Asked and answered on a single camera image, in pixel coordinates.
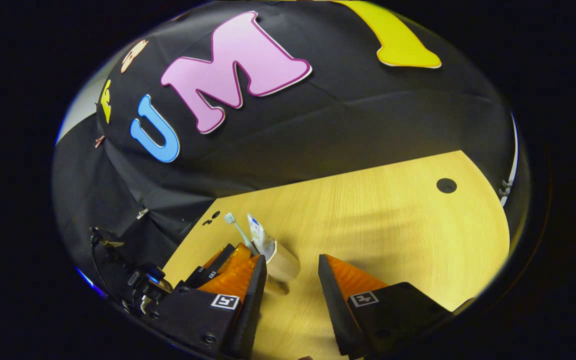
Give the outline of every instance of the toothbrush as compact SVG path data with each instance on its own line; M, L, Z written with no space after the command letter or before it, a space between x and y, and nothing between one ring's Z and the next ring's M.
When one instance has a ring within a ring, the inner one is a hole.
M239 230L239 233L241 234L241 237L244 239L244 244L246 245L246 248L250 250L252 255L254 256L259 255L255 247L253 246L252 242L250 242L246 234L244 234L242 228L240 228L240 224L238 224L237 221L235 221L235 216L233 215L233 213L228 212L226 215L223 215L223 218L226 219L226 223L235 224L237 230Z

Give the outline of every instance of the toothbrush head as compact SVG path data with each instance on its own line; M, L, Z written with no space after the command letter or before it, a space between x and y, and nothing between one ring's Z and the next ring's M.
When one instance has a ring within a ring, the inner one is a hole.
M235 216L232 212L228 212L227 214L223 215L223 218L226 219L226 223L234 224L235 223Z

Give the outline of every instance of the pink letter m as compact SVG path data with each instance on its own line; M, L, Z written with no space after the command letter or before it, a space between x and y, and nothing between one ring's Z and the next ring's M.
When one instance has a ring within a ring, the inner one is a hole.
M197 118L197 130L208 134L226 118L221 107L212 107L202 94L239 109L242 89L237 78L240 66L248 78L252 96L266 96L291 86L308 76L313 68L304 59L290 56L247 11L222 23L212 32L212 61L179 57L161 76Z

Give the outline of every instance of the blue letter u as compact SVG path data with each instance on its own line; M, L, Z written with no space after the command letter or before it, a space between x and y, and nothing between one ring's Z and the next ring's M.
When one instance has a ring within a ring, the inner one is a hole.
M151 96L146 94L139 101L137 108L139 116L148 119L161 132L164 137L164 145L160 146L142 129L137 118L130 124L130 135L137 139L146 150L158 161L163 163L172 162L179 155L179 139L170 124L151 105Z

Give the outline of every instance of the light wood tabletop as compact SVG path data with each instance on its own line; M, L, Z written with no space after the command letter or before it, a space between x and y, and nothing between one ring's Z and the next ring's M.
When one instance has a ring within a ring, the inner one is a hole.
M449 178L452 193L437 182ZM202 225L215 212L219 218ZM242 237L247 213L301 263L285 296L265 294L255 360L347 359L339 355L322 285L329 254L389 285L407 281L451 312L476 297L508 256L508 223L494 189L455 151L218 198L164 267L173 286Z

